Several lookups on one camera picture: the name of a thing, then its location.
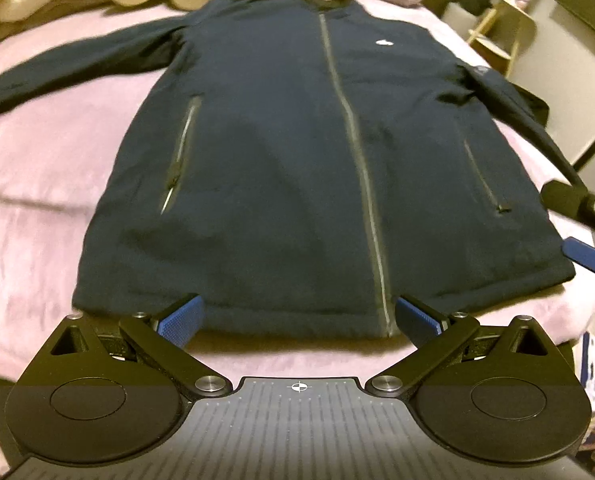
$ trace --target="white logo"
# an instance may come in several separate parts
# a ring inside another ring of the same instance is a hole
[[[291,386],[287,386],[287,388],[291,388],[291,390],[295,390],[296,392],[302,393],[306,391],[306,388],[312,388],[312,386],[307,386],[304,383],[295,383]]]

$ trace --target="blue gripper pad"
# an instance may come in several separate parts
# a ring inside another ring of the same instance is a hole
[[[595,272],[595,247],[571,237],[562,242],[562,253],[568,259]]]
[[[204,300],[196,296],[180,306],[170,316],[160,320],[157,333],[179,348],[193,339],[204,323]]]
[[[436,319],[422,312],[410,301],[399,298],[395,302],[397,328],[420,348],[442,333],[442,325]]]

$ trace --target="black circular disc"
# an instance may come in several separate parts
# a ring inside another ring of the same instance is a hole
[[[15,440],[47,459],[87,464],[130,456],[164,437],[181,413],[174,384],[148,366],[110,361],[63,374],[62,383],[18,383],[6,403]]]
[[[415,411],[440,442],[479,460],[519,465],[563,454],[584,435],[588,399],[579,384],[495,376],[484,361],[444,368],[418,390]]]

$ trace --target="pink bed sheet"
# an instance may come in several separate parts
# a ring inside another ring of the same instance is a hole
[[[359,0],[378,17],[428,28],[465,61],[485,62],[421,7]],[[0,43],[0,73],[52,46],[175,13],[165,6],[131,12],[96,9]],[[0,116],[0,377],[16,380],[46,337],[71,312],[71,293],[87,223],[120,140],[160,73],[113,76],[34,99]],[[511,128],[498,123],[540,187],[561,174]],[[563,237],[591,233],[551,215]],[[577,267],[571,282],[480,316],[507,324],[534,316],[556,343],[579,337],[595,311],[595,276]],[[200,333],[188,350],[237,383],[242,376],[357,376],[363,382],[413,351],[390,340],[294,341]]]

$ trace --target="triangular cutout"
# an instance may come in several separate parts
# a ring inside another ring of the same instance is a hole
[[[516,352],[518,354],[548,355],[546,348],[530,329],[524,329]]]
[[[76,326],[69,326],[51,351],[52,355],[77,354],[88,351],[86,340]]]

